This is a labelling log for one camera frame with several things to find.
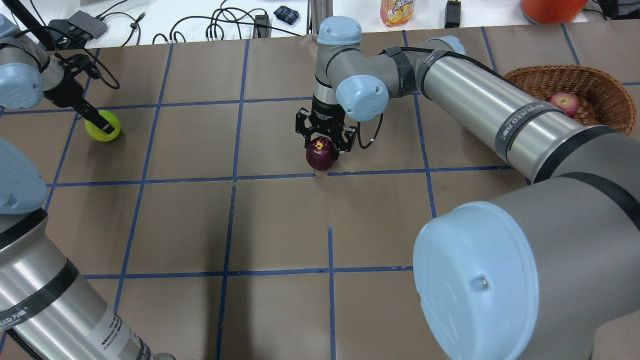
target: orange bucket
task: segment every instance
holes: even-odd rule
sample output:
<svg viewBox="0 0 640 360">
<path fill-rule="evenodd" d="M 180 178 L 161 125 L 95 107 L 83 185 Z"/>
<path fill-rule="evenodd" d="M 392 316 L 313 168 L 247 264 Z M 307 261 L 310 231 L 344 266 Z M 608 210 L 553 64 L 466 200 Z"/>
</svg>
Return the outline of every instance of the orange bucket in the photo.
<svg viewBox="0 0 640 360">
<path fill-rule="evenodd" d="M 531 22 L 572 22 L 589 0 L 521 0 L 522 13 Z"/>
</svg>

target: white floor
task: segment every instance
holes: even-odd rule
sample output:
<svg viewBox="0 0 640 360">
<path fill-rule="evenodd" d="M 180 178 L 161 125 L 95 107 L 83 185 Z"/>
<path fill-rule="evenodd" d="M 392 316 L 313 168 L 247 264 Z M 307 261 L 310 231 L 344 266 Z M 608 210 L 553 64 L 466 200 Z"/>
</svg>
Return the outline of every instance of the white floor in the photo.
<svg viewBox="0 0 640 360">
<path fill-rule="evenodd" d="M 21 0 L 27 9 L 32 10 L 28 0 Z M 82 10 L 96 16 L 119 0 L 33 0 L 38 11 L 48 23 L 51 19 L 67 19 L 76 11 Z M 221 0 L 129 0 L 111 11 L 125 12 L 134 18 L 142 12 L 146 17 L 140 22 L 141 44 L 151 44 L 156 33 L 168 35 L 171 27 L 181 18 L 190 15 L 211 16 L 219 7 Z M 444 26 L 445 0 L 416 0 L 416 11 L 413 19 L 398 28 L 387 28 L 380 21 L 380 0 L 333 0 L 333 14 L 356 19 L 365 32 L 395 31 L 398 29 L 436 29 Z M 279 6 L 286 5 L 300 12 L 300 20 L 290 26 L 273 15 Z M 244 10 L 263 8 L 269 13 L 272 26 L 286 29 L 293 33 L 304 34 L 307 21 L 307 0 L 228 0 L 224 7 L 238 7 Z M 589 2 L 589 8 L 597 8 Z M 1 13 L 10 17 L 9 11 L 2 5 Z M 576 21 L 602 20 L 597 13 L 583 12 Z M 129 36 L 131 19 L 123 15 L 107 18 L 109 31 L 99 39 L 92 40 L 87 47 L 119 46 Z M 179 30 L 188 42 L 205 41 L 204 29 L 209 24 L 207 19 L 189 19 L 180 23 Z M 519 0 L 462 0 L 461 26 L 500 26 L 528 24 L 520 11 Z M 239 38 L 235 25 L 224 24 L 225 39 Z M 253 26 L 242 25 L 242 37 L 248 38 Z M 277 30 L 271 32 L 272 37 L 291 36 Z M 129 44 L 136 42 L 137 34 Z"/>
</svg>

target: brown woven basket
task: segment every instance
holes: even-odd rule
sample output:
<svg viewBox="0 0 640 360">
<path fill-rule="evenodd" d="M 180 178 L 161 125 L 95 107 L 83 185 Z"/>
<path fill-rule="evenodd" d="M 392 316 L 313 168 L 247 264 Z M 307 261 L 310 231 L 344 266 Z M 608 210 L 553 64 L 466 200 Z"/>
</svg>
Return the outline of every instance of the brown woven basket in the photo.
<svg viewBox="0 0 640 360">
<path fill-rule="evenodd" d="M 539 100 L 556 92 L 573 94 L 580 102 L 573 119 L 583 125 L 606 125 L 627 135 L 636 126 L 634 101 L 606 72 L 580 65 L 545 65 L 521 67 L 504 77 Z"/>
</svg>

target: light blue plastic cover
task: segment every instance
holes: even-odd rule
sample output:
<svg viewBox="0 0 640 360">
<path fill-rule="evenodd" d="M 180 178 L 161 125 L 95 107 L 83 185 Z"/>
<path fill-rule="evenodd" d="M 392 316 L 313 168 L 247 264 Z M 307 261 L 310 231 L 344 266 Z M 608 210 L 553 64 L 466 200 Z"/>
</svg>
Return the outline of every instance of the light blue plastic cover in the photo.
<svg viewBox="0 0 640 360">
<path fill-rule="evenodd" d="M 512 360 L 538 316 L 529 243 L 502 208 L 471 202 L 430 221 L 413 248 L 422 311 L 451 359 Z"/>
<path fill-rule="evenodd" d="M 451 49 L 453 49 L 453 51 L 455 51 L 458 54 L 462 54 L 462 55 L 466 55 L 467 51 L 465 50 L 465 46 L 462 45 L 462 43 L 460 42 L 460 39 L 452 36 L 452 35 L 447 35 L 445 37 L 439 37 L 439 38 L 430 38 L 429 40 L 440 40 L 440 41 L 444 41 L 447 43 L 447 45 L 451 46 Z"/>
<path fill-rule="evenodd" d="M 12 23 L 4 15 L 0 14 L 0 38 L 7 37 L 18 30 L 18 25 Z"/>
<path fill-rule="evenodd" d="M 335 96 L 347 115 L 355 121 L 370 121 L 389 103 L 389 91 L 382 80 L 371 75 L 354 75 L 343 80 Z"/>
<path fill-rule="evenodd" d="M 35 165 L 0 138 L 0 214 L 28 214 L 47 198 L 47 186 Z"/>
<path fill-rule="evenodd" d="M 362 28 L 356 20 L 346 16 L 330 16 L 320 24 L 318 44 L 355 45 L 362 41 Z"/>
<path fill-rule="evenodd" d="M 0 105 L 8 109 L 32 108 L 40 104 L 42 75 L 23 63 L 0 66 Z"/>
</svg>

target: red apple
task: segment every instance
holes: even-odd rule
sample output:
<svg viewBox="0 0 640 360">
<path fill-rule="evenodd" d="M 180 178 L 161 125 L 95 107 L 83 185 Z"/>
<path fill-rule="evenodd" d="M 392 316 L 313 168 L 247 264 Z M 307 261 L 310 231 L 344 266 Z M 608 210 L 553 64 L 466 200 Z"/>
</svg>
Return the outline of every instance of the red apple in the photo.
<svg viewBox="0 0 640 360">
<path fill-rule="evenodd" d="M 570 117 L 571 119 L 574 118 L 575 114 L 578 112 L 578 108 L 580 107 L 578 98 L 566 92 L 557 92 L 551 95 L 547 99 L 547 102 L 550 102 L 556 108 L 564 111 L 566 116 Z"/>
<path fill-rule="evenodd" d="M 307 163 L 314 169 L 325 171 L 338 160 L 338 150 L 331 139 L 318 136 L 307 146 Z"/>
</svg>

